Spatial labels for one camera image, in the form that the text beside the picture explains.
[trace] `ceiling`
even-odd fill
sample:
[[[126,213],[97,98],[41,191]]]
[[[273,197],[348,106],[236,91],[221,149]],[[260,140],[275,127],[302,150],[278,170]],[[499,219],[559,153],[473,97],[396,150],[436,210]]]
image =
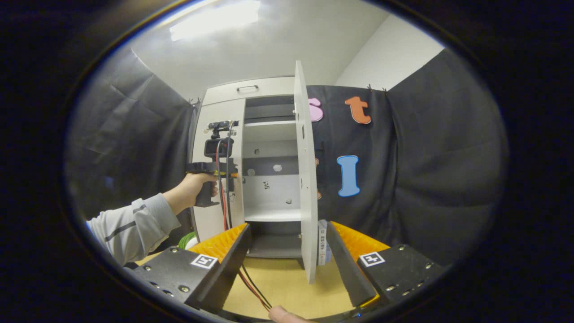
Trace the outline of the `ceiling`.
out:
[[[169,27],[228,3],[233,1],[210,3],[140,34],[130,45],[188,99],[202,97],[217,84],[292,75],[296,60],[302,62],[307,84],[333,85],[389,15],[360,0],[261,0],[256,22],[172,41]]]

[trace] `green cable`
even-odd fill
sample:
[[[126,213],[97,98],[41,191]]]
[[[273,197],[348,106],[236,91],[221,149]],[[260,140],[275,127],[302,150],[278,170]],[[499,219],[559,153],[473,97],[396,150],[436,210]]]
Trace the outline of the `green cable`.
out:
[[[177,244],[177,246],[180,247],[181,249],[185,249],[185,246],[187,245],[187,243],[193,238],[195,238],[195,231],[193,231],[192,233],[188,233],[185,236],[183,236],[180,239],[180,242]]]

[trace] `blue letter i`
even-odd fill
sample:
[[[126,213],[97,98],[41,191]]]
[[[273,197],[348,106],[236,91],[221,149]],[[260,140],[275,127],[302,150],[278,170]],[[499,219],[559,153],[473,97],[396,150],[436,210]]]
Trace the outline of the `blue letter i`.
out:
[[[339,191],[339,196],[349,197],[357,195],[360,188],[357,186],[356,164],[359,161],[357,156],[341,156],[337,158],[337,164],[341,165],[341,177],[343,186]]]

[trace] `white cabinet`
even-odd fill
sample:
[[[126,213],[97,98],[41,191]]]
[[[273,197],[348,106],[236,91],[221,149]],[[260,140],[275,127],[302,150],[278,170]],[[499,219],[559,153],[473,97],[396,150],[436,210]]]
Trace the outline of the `white cabinet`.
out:
[[[251,257],[302,258],[313,283],[317,263],[317,182],[307,88],[295,76],[248,80],[207,90],[199,114],[193,162],[203,155],[211,122],[238,120],[231,157],[238,165],[232,224],[251,224]],[[223,232],[220,205],[194,207],[200,241]]]

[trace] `black curtain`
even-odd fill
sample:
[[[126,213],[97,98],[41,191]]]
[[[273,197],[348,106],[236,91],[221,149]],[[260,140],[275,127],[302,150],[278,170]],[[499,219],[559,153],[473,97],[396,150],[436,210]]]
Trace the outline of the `black curtain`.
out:
[[[130,48],[110,56],[79,96],[68,131],[65,179],[79,215],[89,220],[177,185],[195,115]],[[189,210],[177,217],[181,227],[157,251],[191,231]]]
[[[388,92],[308,86],[321,101],[313,123],[319,218],[384,243],[408,243],[441,264],[460,259],[492,223],[508,159],[487,87],[445,49]],[[345,100],[368,103],[369,124]],[[340,197],[339,156],[356,155],[360,193]]]

